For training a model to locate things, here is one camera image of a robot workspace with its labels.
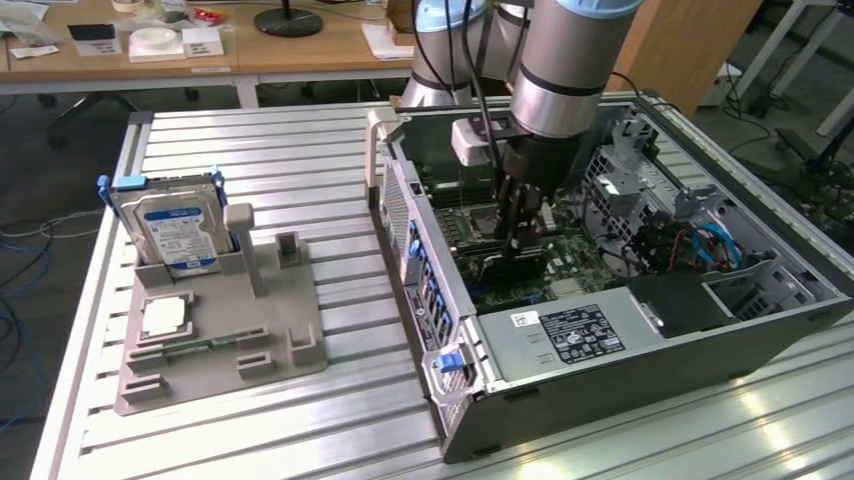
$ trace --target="desk leg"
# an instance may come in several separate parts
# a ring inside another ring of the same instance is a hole
[[[822,137],[832,137],[851,115],[854,115],[854,88],[844,96],[844,99],[842,100],[842,103],[839,103],[839,106],[836,106],[832,112],[830,112],[830,115],[827,115],[827,118],[819,125],[815,133],[818,133]]]
[[[240,75],[235,77],[235,87],[237,89],[237,98],[240,99],[240,108],[257,108],[257,75]]]
[[[788,88],[788,84],[791,84],[792,80],[798,76],[798,73],[800,73],[806,62],[808,62],[810,58],[812,58],[815,50],[818,50],[818,47],[820,47],[822,43],[824,43],[824,40],[830,36],[830,32],[832,32],[832,29],[836,27],[836,24],[839,23],[839,20],[842,20],[843,16],[843,13],[836,10],[830,14],[830,17],[824,20],[823,25],[818,27],[818,30],[815,31],[810,42],[806,44],[803,50],[798,54],[795,61],[791,62],[791,65],[786,69],[786,73],[783,73],[783,76],[779,77],[779,81],[774,85],[774,90],[771,90],[771,96],[779,97],[783,95],[783,92]]]
[[[798,17],[800,16],[800,13],[803,12],[803,9],[806,8],[806,4],[807,4],[806,0],[795,0],[795,2],[791,4],[791,7],[788,7],[786,16],[779,21],[779,24],[776,25],[776,28],[774,29],[771,36],[764,42],[764,45],[762,45],[762,50],[759,50],[759,53],[756,54],[756,58],[754,58],[752,62],[750,63],[750,67],[747,68],[744,75],[742,75],[742,79],[738,81],[738,84],[735,85],[735,92],[738,93],[739,97],[744,96],[747,87],[750,87],[750,84],[752,83],[756,76],[759,75],[759,71],[762,71],[762,67],[764,67],[764,64],[767,63],[768,58],[771,58],[771,54],[774,53],[774,50],[776,50],[776,47],[783,41],[783,37],[786,36],[788,29],[794,25],[795,20],[798,19]]]

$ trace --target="aluminum rail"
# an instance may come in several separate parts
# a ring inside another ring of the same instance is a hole
[[[365,117],[381,106],[164,113],[129,127],[118,174],[216,164],[229,201],[255,207],[256,242],[288,230],[309,242],[331,364],[319,374],[118,417],[110,406],[136,253],[105,216],[32,478],[850,476],[850,319],[738,381],[479,461],[440,462],[363,199]],[[699,132],[691,138],[707,142]]]

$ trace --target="black lamp base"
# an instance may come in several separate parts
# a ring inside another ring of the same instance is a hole
[[[323,28],[323,19],[307,10],[291,9],[291,18],[284,10],[265,10],[255,16],[255,27],[276,37],[307,37]]]

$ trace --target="printed label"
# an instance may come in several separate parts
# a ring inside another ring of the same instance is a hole
[[[563,363],[577,363],[625,350],[599,305],[543,315],[539,319]]]
[[[193,55],[210,53],[210,50],[204,43],[189,43],[186,46],[189,47],[189,53]]]
[[[201,209],[196,207],[145,214],[160,258],[169,267],[190,269],[216,260],[210,235],[198,228],[202,220]]]
[[[512,324],[519,327],[527,327],[528,325],[535,325],[539,323],[539,315],[535,310],[513,313],[509,315],[509,320],[512,320]]]
[[[100,53],[101,55],[114,55],[116,53],[118,53],[116,42],[113,42],[112,40],[106,42],[92,42],[89,45],[94,48],[94,50],[97,50],[97,53]]]
[[[192,73],[225,73],[231,72],[229,67],[196,67],[190,68],[189,71]]]

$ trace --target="blue cable on floor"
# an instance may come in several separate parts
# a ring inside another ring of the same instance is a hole
[[[41,281],[48,271],[50,270],[50,252],[45,250],[44,247],[41,248],[24,247],[21,245],[14,245],[4,241],[0,241],[0,247],[5,247],[18,252],[40,252],[38,255],[44,258],[41,270],[38,271],[36,276],[22,285],[17,286],[9,292],[5,292],[2,295],[0,295],[0,300],[2,300],[2,303],[5,303],[5,301],[10,297],[14,297],[22,294],[28,289],[34,287],[38,281]],[[29,354],[29,361],[32,363],[32,368],[36,372],[36,381],[37,381],[36,383],[37,391],[32,397],[32,400],[29,401],[26,406],[22,408],[21,412],[17,415],[14,415],[14,417],[9,418],[9,420],[6,420],[2,423],[2,425],[0,425],[0,434],[1,434],[6,430],[6,428],[9,428],[20,418],[25,417],[32,411],[32,409],[38,405],[38,400],[44,397],[44,371],[41,370],[41,365],[38,363],[38,358],[36,356],[36,348],[33,346],[32,338],[29,337],[29,331],[26,330],[26,327],[17,320],[12,311],[9,311],[9,315],[0,314],[0,319],[8,322],[9,325],[12,325],[17,330],[17,335],[20,336],[21,343],[24,344],[24,348],[26,350],[26,353]]]
[[[4,241],[0,241],[0,247],[5,247],[10,250],[17,250],[18,252],[42,252],[40,253],[40,255],[41,255],[41,258],[44,258],[41,271],[38,271],[38,273],[32,278],[32,280],[29,280],[26,283],[20,285],[17,288],[12,289],[9,292],[5,292],[0,295],[2,298],[9,299],[16,295],[20,295],[21,293],[24,293],[26,289],[32,288],[36,285],[36,283],[38,283],[38,281],[41,281],[44,276],[48,274],[48,271],[50,270],[50,263],[52,263],[50,252],[48,250],[44,250],[42,248],[22,247],[20,245],[13,245]]]
[[[24,327],[24,324],[18,322],[17,318],[14,318],[13,316],[0,314],[0,318],[2,318],[2,320],[6,320],[17,328],[17,334],[21,336],[21,342],[24,343],[24,348],[28,351],[26,353],[29,353],[29,360],[32,362],[33,370],[36,371],[36,380],[38,386],[38,391],[33,395],[32,400],[29,401],[21,412],[14,415],[14,417],[9,418],[2,425],[0,425],[0,433],[2,433],[5,429],[9,428],[20,418],[25,417],[29,414],[32,409],[38,404],[38,399],[44,396],[44,372],[36,358],[36,349],[32,344],[32,339],[29,338],[29,331],[26,330],[26,327]]]

